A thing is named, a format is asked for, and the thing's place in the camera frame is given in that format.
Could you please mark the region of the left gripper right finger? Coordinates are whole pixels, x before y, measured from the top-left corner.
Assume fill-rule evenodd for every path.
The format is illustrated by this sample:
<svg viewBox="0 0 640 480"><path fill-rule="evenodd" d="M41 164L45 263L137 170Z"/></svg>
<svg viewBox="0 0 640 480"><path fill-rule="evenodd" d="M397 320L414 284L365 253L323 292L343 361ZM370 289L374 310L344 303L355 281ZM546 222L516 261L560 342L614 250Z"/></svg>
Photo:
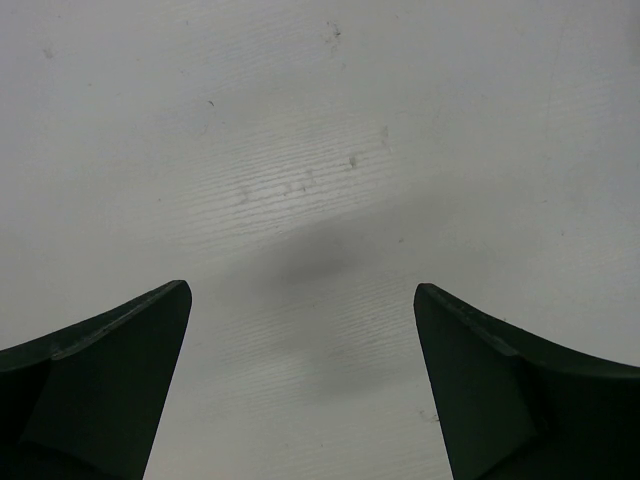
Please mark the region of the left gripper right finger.
<svg viewBox="0 0 640 480"><path fill-rule="evenodd" d="M416 327L457 479L635 479L639 370L555 344L429 283Z"/></svg>

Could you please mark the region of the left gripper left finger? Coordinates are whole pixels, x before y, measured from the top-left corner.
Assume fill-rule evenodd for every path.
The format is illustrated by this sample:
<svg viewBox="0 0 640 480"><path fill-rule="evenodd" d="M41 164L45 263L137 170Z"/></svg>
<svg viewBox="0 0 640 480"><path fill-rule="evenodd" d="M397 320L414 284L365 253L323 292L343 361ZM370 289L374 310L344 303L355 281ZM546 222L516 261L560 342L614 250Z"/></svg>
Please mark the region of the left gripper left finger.
<svg viewBox="0 0 640 480"><path fill-rule="evenodd" d="M143 478L191 305L173 280L2 350L2 478Z"/></svg>

